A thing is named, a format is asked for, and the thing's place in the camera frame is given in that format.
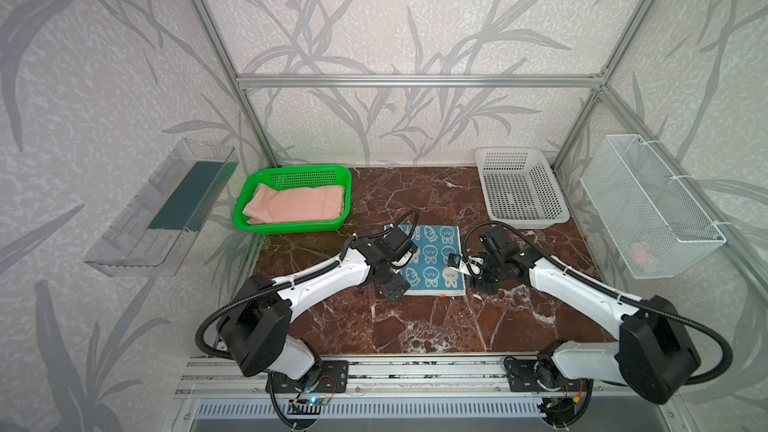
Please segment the teal patterned towel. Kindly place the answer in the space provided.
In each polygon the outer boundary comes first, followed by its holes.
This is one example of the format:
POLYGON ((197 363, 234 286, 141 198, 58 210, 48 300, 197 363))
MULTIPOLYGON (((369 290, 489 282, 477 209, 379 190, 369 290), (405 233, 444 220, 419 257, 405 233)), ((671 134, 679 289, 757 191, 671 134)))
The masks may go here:
POLYGON ((410 284, 406 296, 458 297, 465 294, 464 275, 451 268, 451 254, 459 254, 460 230, 457 226, 418 225, 412 235, 418 247, 414 257, 400 271, 410 284))

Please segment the pink towel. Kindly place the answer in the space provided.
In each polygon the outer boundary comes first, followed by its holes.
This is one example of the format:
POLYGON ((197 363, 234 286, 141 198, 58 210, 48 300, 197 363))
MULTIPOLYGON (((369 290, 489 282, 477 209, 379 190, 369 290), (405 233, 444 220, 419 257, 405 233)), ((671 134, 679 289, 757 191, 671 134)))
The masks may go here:
POLYGON ((341 217, 345 194, 340 185, 278 191, 260 184, 243 213, 249 225, 327 222, 341 217))

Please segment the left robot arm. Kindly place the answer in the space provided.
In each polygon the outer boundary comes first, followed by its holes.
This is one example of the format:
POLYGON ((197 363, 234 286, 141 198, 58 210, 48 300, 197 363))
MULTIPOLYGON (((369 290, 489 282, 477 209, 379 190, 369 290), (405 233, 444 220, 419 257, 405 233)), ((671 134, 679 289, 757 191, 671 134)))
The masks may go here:
POLYGON ((291 324, 326 299, 373 283, 394 303, 410 288, 400 273, 418 252, 412 236, 391 227, 371 236, 352 236, 340 253, 300 272, 246 280, 233 301, 200 326, 198 347, 234 361, 245 377, 281 374, 307 387, 322 375, 323 361, 304 341, 289 334, 291 324))

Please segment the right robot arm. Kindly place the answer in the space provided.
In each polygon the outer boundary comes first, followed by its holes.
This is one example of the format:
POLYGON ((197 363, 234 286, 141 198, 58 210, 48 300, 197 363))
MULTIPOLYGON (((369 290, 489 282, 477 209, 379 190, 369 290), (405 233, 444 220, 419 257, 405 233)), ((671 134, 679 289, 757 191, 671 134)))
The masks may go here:
POLYGON ((490 228, 480 242, 483 252, 458 261, 473 287, 492 294, 501 282, 515 280, 569 305, 611 337, 595 343, 558 339, 540 351, 532 374, 542 388, 557 391, 568 381, 590 379, 664 404, 700 367, 698 351, 666 299, 626 295, 535 247, 519 247, 504 227, 490 228))

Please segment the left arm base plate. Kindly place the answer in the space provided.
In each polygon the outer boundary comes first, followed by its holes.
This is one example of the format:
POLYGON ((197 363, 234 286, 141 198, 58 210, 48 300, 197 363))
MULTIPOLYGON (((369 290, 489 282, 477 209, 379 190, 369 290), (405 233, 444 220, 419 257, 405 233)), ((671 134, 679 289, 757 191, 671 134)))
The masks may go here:
POLYGON ((350 362, 346 360, 321 360, 301 379, 293 380, 282 373, 270 373, 266 390, 278 394, 343 393, 347 388, 350 362))

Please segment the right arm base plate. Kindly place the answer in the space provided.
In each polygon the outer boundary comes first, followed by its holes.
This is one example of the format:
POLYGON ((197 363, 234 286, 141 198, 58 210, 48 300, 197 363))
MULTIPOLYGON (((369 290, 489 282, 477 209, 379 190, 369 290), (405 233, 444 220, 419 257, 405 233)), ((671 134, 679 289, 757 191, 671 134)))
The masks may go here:
POLYGON ((563 376, 548 359, 507 356, 502 362, 512 392, 576 394, 582 381, 563 376))

